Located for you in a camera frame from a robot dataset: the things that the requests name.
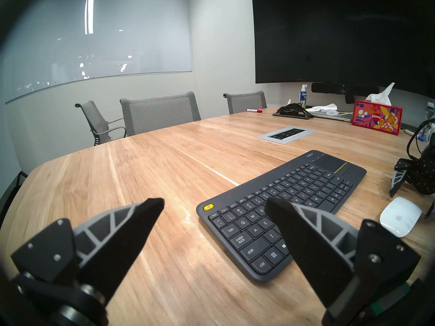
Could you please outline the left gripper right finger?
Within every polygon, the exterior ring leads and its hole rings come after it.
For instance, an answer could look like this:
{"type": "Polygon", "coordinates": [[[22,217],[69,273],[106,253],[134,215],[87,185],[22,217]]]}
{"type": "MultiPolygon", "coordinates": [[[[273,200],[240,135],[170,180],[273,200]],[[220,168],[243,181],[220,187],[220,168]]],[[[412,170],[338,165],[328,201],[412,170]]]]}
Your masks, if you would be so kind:
{"type": "Polygon", "coordinates": [[[359,229],[335,215],[278,198],[266,214],[326,308],[322,325],[408,325],[421,281],[407,281],[418,255],[379,223],[359,229]]]}

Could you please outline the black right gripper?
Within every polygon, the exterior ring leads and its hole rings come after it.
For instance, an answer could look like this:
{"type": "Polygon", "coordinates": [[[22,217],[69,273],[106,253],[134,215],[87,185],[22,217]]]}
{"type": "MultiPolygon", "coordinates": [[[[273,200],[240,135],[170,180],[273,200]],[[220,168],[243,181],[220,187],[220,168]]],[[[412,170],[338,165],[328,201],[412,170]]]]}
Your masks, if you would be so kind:
{"type": "MultiPolygon", "coordinates": [[[[408,152],[411,159],[399,159],[394,167],[390,197],[394,197],[401,185],[407,182],[424,195],[434,194],[434,133],[430,136],[429,144],[422,151],[420,158],[416,158],[408,152]]],[[[424,215],[427,222],[434,212],[435,200],[424,215]]]]}

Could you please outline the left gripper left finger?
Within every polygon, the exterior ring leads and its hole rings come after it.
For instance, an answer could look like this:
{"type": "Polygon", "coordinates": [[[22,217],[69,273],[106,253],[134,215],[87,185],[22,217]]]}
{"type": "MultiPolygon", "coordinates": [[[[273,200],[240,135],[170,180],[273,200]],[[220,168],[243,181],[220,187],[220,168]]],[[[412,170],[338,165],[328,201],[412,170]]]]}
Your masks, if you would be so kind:
{"type": "Polygon", "coordinates": [[[96,289],[108,304],[144,248],[165,200],[107,210],[73,228],[57,219],[11,254],[20,273],[66,286],[74,280],[96,289]]]}

